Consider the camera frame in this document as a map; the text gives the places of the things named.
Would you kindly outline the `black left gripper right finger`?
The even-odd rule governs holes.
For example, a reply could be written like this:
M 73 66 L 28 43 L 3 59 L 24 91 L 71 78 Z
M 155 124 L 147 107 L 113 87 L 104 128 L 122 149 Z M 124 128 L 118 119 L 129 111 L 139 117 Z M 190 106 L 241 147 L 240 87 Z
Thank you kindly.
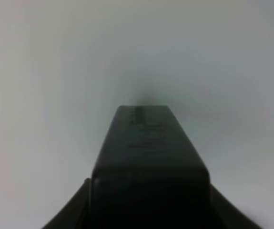
M 211 185 L 211 206 L 221 229 L 261 228 L 229 202 L 213 185 Z

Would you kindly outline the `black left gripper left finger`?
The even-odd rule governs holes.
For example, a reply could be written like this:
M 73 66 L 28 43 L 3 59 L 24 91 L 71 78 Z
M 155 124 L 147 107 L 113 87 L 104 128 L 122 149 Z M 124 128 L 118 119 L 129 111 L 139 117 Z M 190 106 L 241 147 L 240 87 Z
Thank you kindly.
M 43 229 L 88 229 L 90 184 L 91 179 L 86 179 L 69 202 Z

